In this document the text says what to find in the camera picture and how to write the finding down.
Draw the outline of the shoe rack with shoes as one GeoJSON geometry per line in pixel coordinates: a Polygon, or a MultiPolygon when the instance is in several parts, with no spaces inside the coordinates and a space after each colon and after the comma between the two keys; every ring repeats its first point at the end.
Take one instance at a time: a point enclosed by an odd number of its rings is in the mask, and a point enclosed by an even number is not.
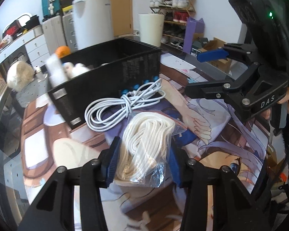
{"type": "Polygon", "coordinates": [[[195,0],[150,0],[150,9],[154,14],[164,16],[161,43],[177,49],[184,46],[187,21],[196,13],[195,0]]]}

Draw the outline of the white plush toy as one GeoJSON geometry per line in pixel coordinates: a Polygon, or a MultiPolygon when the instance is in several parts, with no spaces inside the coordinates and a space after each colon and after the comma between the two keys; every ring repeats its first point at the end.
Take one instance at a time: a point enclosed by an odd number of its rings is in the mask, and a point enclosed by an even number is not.
{"type": "Polygon", "coordinates": [[[80,76],[83,73],[90,71],[89,68],[87,68],[84,64],[81,63],[77,63],[74,65],[71,62],[66,62],[63,63],[63,67],[69,79],[73,79],[77,76],[80,76]]]}

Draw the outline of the cream cylindrical cup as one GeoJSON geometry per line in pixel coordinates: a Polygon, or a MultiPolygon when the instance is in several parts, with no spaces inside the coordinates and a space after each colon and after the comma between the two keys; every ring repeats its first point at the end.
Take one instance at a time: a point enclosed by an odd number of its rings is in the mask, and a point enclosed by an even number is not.
{"type": "Polygon", "coordinates": [[[164,15],[139,14],[139,25],[140,41],[160,47],[164,26],[164,15]]]}

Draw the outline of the white drawer desk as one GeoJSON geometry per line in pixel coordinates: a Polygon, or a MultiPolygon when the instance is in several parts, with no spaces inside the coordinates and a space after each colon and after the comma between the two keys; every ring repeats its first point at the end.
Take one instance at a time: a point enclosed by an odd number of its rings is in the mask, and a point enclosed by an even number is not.
{"type": "Polygon", "coordinates": [[[0,64],[10,66],[24,56],[27,63],[42,67],[50,57],[42,26],[36,26],[11,42],[0,52],[0,64]]]}

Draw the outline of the white suitcase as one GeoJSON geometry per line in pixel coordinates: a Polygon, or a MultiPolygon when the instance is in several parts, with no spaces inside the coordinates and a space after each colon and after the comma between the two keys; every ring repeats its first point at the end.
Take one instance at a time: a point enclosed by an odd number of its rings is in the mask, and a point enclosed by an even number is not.
{"type": "Polygon", "coordinates": [[[49,50],[49,54],[55,53],[60,46],[66,45],[64,30],[60,16],[55,16],[42,23],[44,37],[49,50]]]}

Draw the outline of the teal suitcase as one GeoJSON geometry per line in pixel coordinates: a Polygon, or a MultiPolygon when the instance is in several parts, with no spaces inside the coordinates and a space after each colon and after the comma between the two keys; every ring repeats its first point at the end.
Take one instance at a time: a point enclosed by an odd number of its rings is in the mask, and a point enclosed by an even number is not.
{"type": "Polygon", "coordinates": [[[59,0],[42,0],[44,21],[60,14],[59,0]]]}

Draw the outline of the white electric kettle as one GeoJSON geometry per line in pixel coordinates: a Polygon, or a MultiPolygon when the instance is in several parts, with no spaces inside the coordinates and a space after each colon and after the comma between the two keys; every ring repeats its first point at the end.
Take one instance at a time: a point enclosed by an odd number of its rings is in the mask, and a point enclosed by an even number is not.
{"type": "Polygon", "coordinates": [[[74,0],[72,5],[79,50],[114,39],[111,0],[74,0]]]}

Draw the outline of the white foam wrap roll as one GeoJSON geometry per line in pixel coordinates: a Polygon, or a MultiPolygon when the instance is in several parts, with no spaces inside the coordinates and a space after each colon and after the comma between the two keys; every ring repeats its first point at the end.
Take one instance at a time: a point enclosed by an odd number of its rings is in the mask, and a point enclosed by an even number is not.
{"type": "Polygon", "coordinates": [[[57,87],[68,81],[62,62],[56,54],[51,55],[46,60],[46,68],[52,87],[57,87]]]}

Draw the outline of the red black shoe bag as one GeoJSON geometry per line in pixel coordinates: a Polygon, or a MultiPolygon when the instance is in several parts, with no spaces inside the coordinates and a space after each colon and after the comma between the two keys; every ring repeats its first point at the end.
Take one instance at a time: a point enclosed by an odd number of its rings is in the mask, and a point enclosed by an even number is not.
{"type": "Polygon", "coordinates": [[[10,35],[14,37],[19,30],[21,29],[21,25],[18,20],[13,21],[7,28],[4,30],[2,37],[4,38],[6,35],[10,35]]]}

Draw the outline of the silver suitcase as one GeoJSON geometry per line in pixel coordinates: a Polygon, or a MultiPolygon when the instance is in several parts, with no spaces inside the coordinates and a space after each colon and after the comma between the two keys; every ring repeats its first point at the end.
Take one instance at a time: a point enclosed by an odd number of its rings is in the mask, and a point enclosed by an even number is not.
{"type": "Polygon", "coordinates": [[[71,52],[78,50],[76,43],[76,34],[74,29],[73,15],[72,12],[67,13],[62,16],[62,25],[64,28],[64,34],[67,46],[70,48],[71,52]]]}

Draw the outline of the black cardboard box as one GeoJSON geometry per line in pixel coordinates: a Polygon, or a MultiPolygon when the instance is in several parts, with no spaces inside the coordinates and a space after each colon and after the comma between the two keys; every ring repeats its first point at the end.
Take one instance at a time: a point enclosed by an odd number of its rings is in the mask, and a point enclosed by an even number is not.
{"type": "Polygon", "coordinates": [[[89,71],[56,87],[48,95],[71,129],[85,123],[87,106],[100,98],[119,98],[136,85],[156,81],[162,50],[128,38],[117,38],[78,50],[63,57],[62,63],[81,63],[89,71]]]}

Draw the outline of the orange fruit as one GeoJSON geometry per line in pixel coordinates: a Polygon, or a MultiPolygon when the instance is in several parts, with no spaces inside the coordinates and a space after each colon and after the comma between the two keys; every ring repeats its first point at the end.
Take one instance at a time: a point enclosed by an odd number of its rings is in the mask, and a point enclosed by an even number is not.
{"type": "Polygon", "coordinates": [[[63,57],[66,57],[66,56],[70,55],[71,54],[71,50],[70,50],[70,48],[68,46],[63,45],[63,46],[58,47],[55,50],[55,54],[57,55],[57,57],[59,59],[62,59],[63,57]]]}

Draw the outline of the anime print desk mat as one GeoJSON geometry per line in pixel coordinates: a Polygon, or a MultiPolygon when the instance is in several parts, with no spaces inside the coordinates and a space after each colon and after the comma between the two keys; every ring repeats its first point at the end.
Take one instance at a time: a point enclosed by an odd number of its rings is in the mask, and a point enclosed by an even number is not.
{"type": "MultiPolygon", "coordinates": [[[[168,165],[171,144],[204,166],[229,166],[257,199],[264,183],[268,128],[261,119],[241,122],[222,100],[190,99],[174,76],[202,77],[185,62],[162,59],[166,71],[156,81],[136,86],[134,95],[152,92],[144,108],[115,100],[98,125],[94,107],[87,123],[71,129],[47,94],[24,112],[21,152],[29,206],[54,171],[81,167],[120,137],[116,174],[100,189],[107,230],[181,230],[187,191],[173,182],[168,165]]],[[[82,230],[79,190],[75,190],[74,230],[82,230]]]]}

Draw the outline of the brown cardboard box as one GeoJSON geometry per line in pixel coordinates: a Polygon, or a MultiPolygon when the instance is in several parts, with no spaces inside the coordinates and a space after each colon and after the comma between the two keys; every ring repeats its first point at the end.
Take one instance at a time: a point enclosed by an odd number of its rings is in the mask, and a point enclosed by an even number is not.
{"type": "Polygon", "coordinates": [[[232,60],[228,58],[228,52],[223,49],[225,42],[218,38],[209,40],[198,51],[197,60],[201,63],[208,62],[221,71],[228,73],[232,60]]]}

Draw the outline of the cream yarn ball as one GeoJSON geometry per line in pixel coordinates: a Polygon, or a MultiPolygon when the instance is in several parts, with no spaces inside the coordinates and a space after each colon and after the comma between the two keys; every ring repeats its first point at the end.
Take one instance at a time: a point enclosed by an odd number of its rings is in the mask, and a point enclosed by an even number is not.
{"type": "Polygon", "coordinates": [[[24,61],[17,61],[11,65],[7,72],[7,86],[20,92],[34,77],[34,69],[24,61]]]}

